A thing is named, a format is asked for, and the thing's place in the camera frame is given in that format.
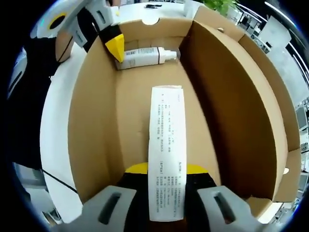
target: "white paper leaflet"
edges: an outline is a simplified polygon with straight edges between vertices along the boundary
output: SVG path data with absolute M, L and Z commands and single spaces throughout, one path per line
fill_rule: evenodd
M 181 220 L 187 173 L 184 98 L 181 86 L 160 86 L 152 89 L 149 133 L 150 220 Z

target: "cardboard box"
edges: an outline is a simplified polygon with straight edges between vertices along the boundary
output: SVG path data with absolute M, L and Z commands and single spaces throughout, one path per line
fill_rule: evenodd
M 95 40 L 74 88 L 68 127 L 82 202 L 115 184 L 126 168 L 147 162 L 151 89 L 160 85 L 183 87 L 188 163 L 247 199 L 256 217 L 272 201 L 295 199 L 300 144 L 292 101 L 244 31 L 205 7 L 194 20 L 133 21 L 121 24 L 121 31 L 125 50 L 162 46 L 179 48 L 182 56 L 180 62 L 117 71 Z

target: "white table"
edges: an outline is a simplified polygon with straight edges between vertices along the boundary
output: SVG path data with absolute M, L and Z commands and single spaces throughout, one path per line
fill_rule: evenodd
M 146 3 L 120 7 L 121 22 L 142 19 L 145 24 L 153 24 L 160 17 L 185 18 L 183 4 L 160 2 L 158 9 L 145 9 Z M 193 18 L 200 5 L 191 2 L 187 17 Z M 42 113 L 40 149 L 42 168 L 57 179 L 76 189 L 68 152 L 68 121 L 70 102 L 78 72 L 86 52 L 74 44 L 71 58 L 60 65 L 52 78 Z M 65 223 L 77 218 L 82 211 L 78 195 L 44 174 L 51 198 Z

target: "green plant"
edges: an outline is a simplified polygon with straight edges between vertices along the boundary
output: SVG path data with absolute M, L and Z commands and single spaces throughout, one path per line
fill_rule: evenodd
M 204 4 L 221 15 L 226 16 L 228 7 L 236 8 L 238 0 L 203 0 Z

